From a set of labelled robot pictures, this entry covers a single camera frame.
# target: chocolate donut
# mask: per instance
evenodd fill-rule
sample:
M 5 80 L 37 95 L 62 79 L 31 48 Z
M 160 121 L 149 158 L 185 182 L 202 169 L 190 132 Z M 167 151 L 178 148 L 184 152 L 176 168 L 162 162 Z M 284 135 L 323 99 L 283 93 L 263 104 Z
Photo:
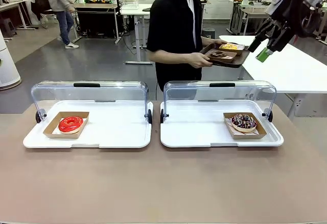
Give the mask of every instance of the chocolate donut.
M 237 114 L 231 118 L 233 127 L 240 132 L 251 132 L 256 126 L 257 122 L 247 114 Z

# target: desk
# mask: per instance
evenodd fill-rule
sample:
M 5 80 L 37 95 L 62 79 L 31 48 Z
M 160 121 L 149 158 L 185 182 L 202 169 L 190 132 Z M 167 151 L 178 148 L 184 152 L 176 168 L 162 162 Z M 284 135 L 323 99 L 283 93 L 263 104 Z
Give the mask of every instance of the desk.
M 154 103 L 140 150 L 31 150 L 31 106 L 0 134 L 0 219 L 25 223 L 327 220 L 327 163 L 276 106 L 277 148 L 166 148 Z
M 231 34 L 235 34 L 235 35 L 241 34 L 244 20 L 246 20 L 246 26 L 243 31 L 243 35 L 246 31 L 249 18 L 252 19 L 267 18 L 267 15 L 263 13 L 265 12 L 268 6 L 241 5 L 241 3 L 234 2 L 233 0 L 229 0 L 229 2 L 233 3 L 233 9 L 230 14 L 229 28 L 227 28 L 226 30 Z
M 0 6 L 0 12 L 9 10 L 9 9 L 12 9 L 12 8 L 15 8 L 15 7 L 18 8 L 19 16 L 20 16 L 20 19 L 21 19 L 21 22 L 22 22 L 22 27 L 17 28 L 17 30 L 35 30 L 35 28 L 30 28 L 30 27 L 26 26 L 24 17 L 22 15 L 22 12 L 21 12 L 21 9 L 20 9 L 20 3 L 23 3 L 23 2 L 26 2 L 26 1 L 28 1 L 28 0 L 22 0 L 22 1 L 12 2 L 12 3 L 8 3 L 8 4 L 4 3 L 2 6 Z
M 254 36 L 220 36 L 227 42 L 250 45 Z M 281 52 L 275 52 L 264 63 L 255 57 L 264 49 L 264 41 L 254 53 L 250 53 L 243 64 L 244 69 L 254 80 L 268 81 L 276 87 L 278 93 L 297 94 L 289 118 L 296 113 L 308 93 L 327 93 L 327 66 L 287 44 Z
M 318 33 L 317 33 L 318 37 L 316 39 L 319 42 L 327 45 L 327 35 L 326 35 L 325 40 L 321 39 L 322 31 L 323 31 L 323 29 L 324 29 L 324 27 L 326 26 L 326 23 L 327 23 L 327 8 L 326 7 L 322 8 L 322 11 L 323 11 L 323 18 L 322 18 L 322 21 L 321 21 L 321 24 L 320 24 L 320 27 L 319 27 L 319 30 L 318 30 Z
M 265 13 L 266 8 L 242 8 L 241 11 L 245 13 L 245 17 L 243 19 L 246 19 L 245 21 L 245 27 L 243 35 L 246 34 L 247 25 L 249 23 L 249 19 L 267 19 L 268 15 Z
M 113 9 L 113 13 L 114 13 L 114 22 L 115 22 L 115 27 L 116 27 L 116 37 L 117 40 L 115 41 L 115 44 L 117 44 L 121 37 L 119 36 L 119 32 L 118 32 L 118 24 L 117 24 L 117 13 L 116 13 L 116 8 L 117 5 L 116 4 L 98 4 L 98 3 L 74 3 L 74 8 L 76 9 L 76 12 L 78 13 L 78 9 L 79 8 L 90 8 L 90 9 L 107 9 L 107 11 L 105 13 L 108 14 L 112 14 L 112 12 L 109 12 L 110 9 Z M 97 13 L 95 11 L 82 11 L 82 13 Z M 75 43 L 76 41 L 78 41 L 81 37 L 77 36 L 77 32 L 75 30 L 75 35 L 76 35 L 76 39 L 73 41 L 73 43 Z
M 152 64 L 152 62 L 142 62 L 141 61 L 141 46 L 139 44 L 139 33 L 138 33 L 138 25 L 140 24 L 138 18 L 142 18 L 142 35 L 143 35 L 143 45 L 142 48 L 147 47 L 146 43 L 146 35 L 145 35 L 145 16 L 150 16 L 149 11 L 143 11 L 143 9 L 151 8 L 152 4 L 139 4 L 138 9 L 136 10 L 125 10 L 121 9 L 121 14 L 125 16 L 134 16 L 134 24 L 135 24 L 135 42 L 136 42 L 136 57 L 137 61 L 127 61 L 126 64 Z

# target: red glazed donut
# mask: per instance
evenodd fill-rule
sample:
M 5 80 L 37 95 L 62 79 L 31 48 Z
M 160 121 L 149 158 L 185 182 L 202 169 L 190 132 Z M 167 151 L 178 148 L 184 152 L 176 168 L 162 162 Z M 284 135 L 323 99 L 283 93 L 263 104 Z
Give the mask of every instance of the red glazed donut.
M 64 118 L 58 126 L 58 129 L 62 134 L 74 134 L 81 129 L 83 124 L 83 118 L 77 116 L 71 116 Z

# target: black handle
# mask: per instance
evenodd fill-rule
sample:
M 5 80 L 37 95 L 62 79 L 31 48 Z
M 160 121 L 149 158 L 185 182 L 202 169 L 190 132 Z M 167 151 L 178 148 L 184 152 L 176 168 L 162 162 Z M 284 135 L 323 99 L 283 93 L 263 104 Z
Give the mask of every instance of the black handle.
M 235 83 L 211 83 L 209 87 L 235 87 Z
M 74 87 L 99 88 L 100 84 L 98 84 L 98 83 L 74 83 Z

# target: clear plastic cover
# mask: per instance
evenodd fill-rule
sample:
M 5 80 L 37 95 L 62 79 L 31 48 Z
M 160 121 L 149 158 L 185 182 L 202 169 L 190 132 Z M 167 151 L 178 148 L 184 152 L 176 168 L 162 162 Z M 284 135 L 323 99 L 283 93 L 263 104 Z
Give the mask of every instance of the clear plastic cover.
M 235 108 L 235 112 L 242 110 L 240 104 L 251 106 L 258 113 L 262 113 L 265 119 L 268 119 L 276 98 L 276 88 L 265 81 L 169 82 L 165 85 L 163 98 L 164 119 L 169 117 L 170 120 L 199 120 L 201 119 L 199 113 L 201 113 L 203 105 L 213 102 L 216 102 L 215 107 L 219 107 L 221 104 L 223 107 Z M 186 106 L 192 106 L 194 111 L 197 111 L 197 115 L 185 114 L 185 116 L 178 116 L 178 118 L 171 117 L 173 114 L 169 114 L 170 105 L 174 107 L 174 111 L 187 111 Z
M 144 104 L 144 114 L 148 117 L 148 87 L 143 82 L 43 81 L 33 86 L 31 94 L 41 120 L 45 120 L 48 111 L 62 101 L 70 104 L 139 101 Z

